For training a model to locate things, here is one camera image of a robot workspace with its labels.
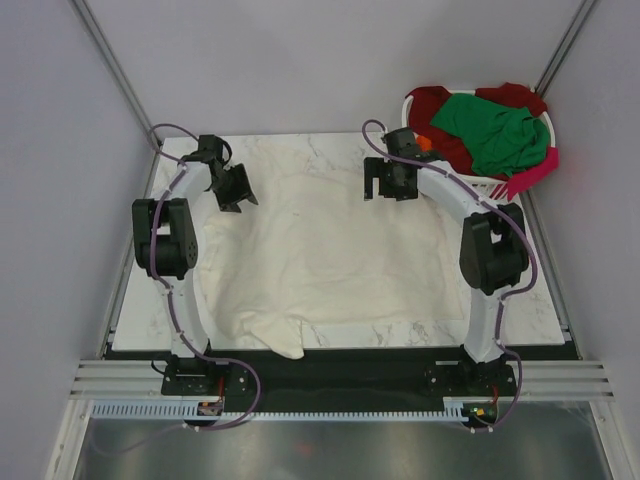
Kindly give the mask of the cream white t shirt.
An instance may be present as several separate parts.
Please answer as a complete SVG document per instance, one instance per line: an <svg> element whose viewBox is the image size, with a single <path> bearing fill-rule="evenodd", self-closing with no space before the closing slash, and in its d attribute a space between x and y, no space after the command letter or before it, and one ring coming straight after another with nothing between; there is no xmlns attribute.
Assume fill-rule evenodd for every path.
<svg viewBox="0 0 640 480"><path fill-rule="evenodd" d="M257 202L202 225L196 281L208 333L299 359L305 327L462 320L432 200L365 200L360 173L313 172L307 155L269 143L241 160Z"/></svg>

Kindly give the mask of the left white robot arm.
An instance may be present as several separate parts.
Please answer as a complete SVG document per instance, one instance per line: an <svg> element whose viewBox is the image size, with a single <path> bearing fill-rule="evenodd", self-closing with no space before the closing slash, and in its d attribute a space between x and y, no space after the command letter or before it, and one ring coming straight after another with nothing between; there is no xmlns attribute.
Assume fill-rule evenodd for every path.
<svg viewBox="0 0 640 480"><path fill-rule="evenodd" d="M135 261L164 298L171 354L197 359L187 366L184 379L198 393L211 392L220 378L218 367L208 362L210 341L194 289L199 245L191 207L205 194L212 195L224 213L240 213L243 201L258 203L244 165L188 155L178 162L167 186L132 204Z"/></svg>

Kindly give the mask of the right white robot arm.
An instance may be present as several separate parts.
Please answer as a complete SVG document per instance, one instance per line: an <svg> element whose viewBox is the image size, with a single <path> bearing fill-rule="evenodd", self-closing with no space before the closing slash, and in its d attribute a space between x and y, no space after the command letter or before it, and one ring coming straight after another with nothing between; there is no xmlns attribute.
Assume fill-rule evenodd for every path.
<svg viewBox="0 0 640 480"><path fill-rule="evenodd" d="M521 209L487 202L440 162L414 171L398 201L388 169L375 158L363 174L269 165L261 205L206 223L210 315L289 359L302 357L307 328L467 318L457 377L481 393L502 354L501 293L529 266Z"/></svg>

